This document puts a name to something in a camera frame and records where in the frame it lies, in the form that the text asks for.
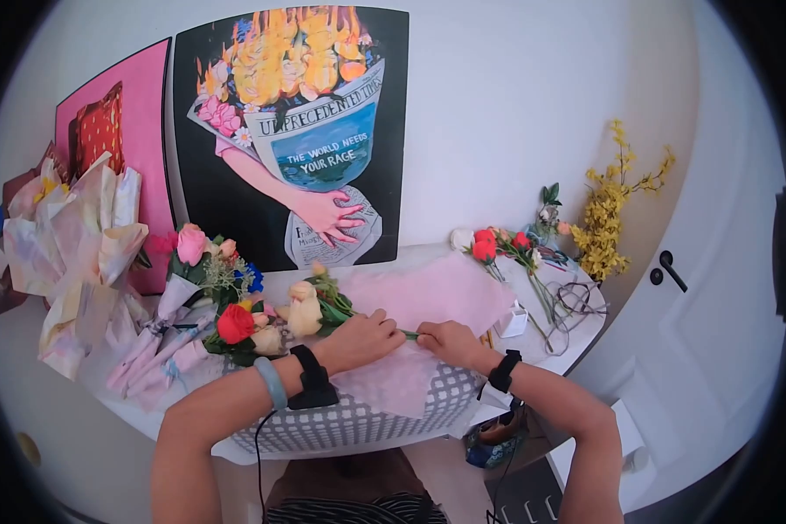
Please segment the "painted daisy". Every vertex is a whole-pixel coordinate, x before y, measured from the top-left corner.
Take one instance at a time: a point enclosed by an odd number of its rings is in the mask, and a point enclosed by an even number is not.
[[[251,132],[244,127],[236,129],[236,133],[233,138],[235,138],[236,143],[238,143],[240,146],[245,146],[247,148],[249,148],[253,142]]]

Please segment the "yellow forsythia branch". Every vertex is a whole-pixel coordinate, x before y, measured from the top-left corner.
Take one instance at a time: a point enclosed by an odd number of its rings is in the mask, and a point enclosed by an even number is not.
[[[590,168],[585,175],[597,187],[591,188],[585,206],[584,227],[571,226],[573,241],[581,251],[579,266],[597,282],[602,282],[614,272],[625,272],[629,267],[629,257],[617,252],[617,243],[623,224],[620,210],[629,195],[638,191],[657,191],[663,187],[666,174],[676,163],[670,146],[664,146],[665,155],[657,173],[647,173],[636,183],[629,183],[627,175],[632,169],[636,156],[626,141],[623,122],[613,120],[609,129],[614,134],[612,140],[618,145],[614,162],[608,164],[605,174]]]

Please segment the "hand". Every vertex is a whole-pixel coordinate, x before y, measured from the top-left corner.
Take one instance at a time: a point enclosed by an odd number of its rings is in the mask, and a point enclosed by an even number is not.
[[[495,357],[498,357],[500,362],[500,354],[497,351],[492,351],[481,344],[474,338],[472,330],[459,322],[453,320],[442,324],[423,322],[417,332],[419,333],[417,343],[446,364],[488,375],[497,365],[493,365]]]
[[[313,191],[299,190],[294,197],[294,202],[289,206],[297,216],[302,218],[320,236],[327,246],[333,248],[334,244],[329,239],[329,236],[344,242],[357,242],[352,236],[345,235],[339,227],[364,225],[362,220],[344,218],[364,209],[363,205],[339,207],[335,204],[336,200],[347,201],[349,196],[343,191],[314,193]]]
[[[312,351],[329,376],[375,362],[405,343],[396,320],[386,317],[384,309],[369,317],[357,314],[314,345]]]

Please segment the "pink painting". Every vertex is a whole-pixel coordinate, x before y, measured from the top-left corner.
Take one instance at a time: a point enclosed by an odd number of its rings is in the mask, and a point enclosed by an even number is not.
[[[174,231],[163,149],[163,95],[171,38],[150,45],[99,73],[64,99],[55,113],[55,146],[79,177],[105,151],[116,173],[142,174],[140,222],[152,235]],[[132,271],[143,294],[161,293],[166,264],[149,253],[152,268]]]

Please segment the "black wrist strap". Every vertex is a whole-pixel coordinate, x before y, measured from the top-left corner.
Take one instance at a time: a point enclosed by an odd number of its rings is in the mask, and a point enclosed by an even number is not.
[[[498,367],[494,368],[492,372],[490,372],[490,384],[493,388],[497,389],[500,392],[507,393],[510,390],[510,386],[512,385],[512,377],[510,373],[515,368],[515,365],[521,362],[521,352],[516,350],[507,350],[506,356],[503,360],[498,364]],[[480,396],[483,393],[483,389],[480,390],[478,393],[478,400],[480,400]]]
[[[303,373],[300,374],[300,382],[303,383],[303,390],[288,399],[288,407],[291,409],[308,409],[310,407],[332,406],[337,404],[338,392],[329,383],[329,375],[326,368],[317,362],[311,350],[304,345],[297,345],[291,349],[300,365]]]

